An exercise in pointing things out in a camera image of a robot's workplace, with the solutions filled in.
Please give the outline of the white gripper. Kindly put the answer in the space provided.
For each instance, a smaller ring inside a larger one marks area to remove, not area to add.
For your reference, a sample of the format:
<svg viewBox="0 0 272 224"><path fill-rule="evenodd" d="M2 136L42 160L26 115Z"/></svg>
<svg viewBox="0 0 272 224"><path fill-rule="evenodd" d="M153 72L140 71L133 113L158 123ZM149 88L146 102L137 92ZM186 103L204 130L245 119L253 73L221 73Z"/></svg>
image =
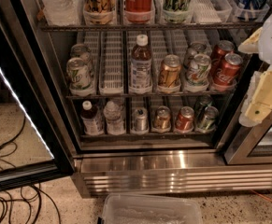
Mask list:
<svg viewBox="0 0 272 224"><path fill-rule="evenodd" d="M259 58L272 64L272 14L263 28L258 28L238 48L246 54L257 53ZM260 124L272 111L272 67L263 73L255 71L247 91L247 98L241 107L239 123L245 127Z"/></svg>

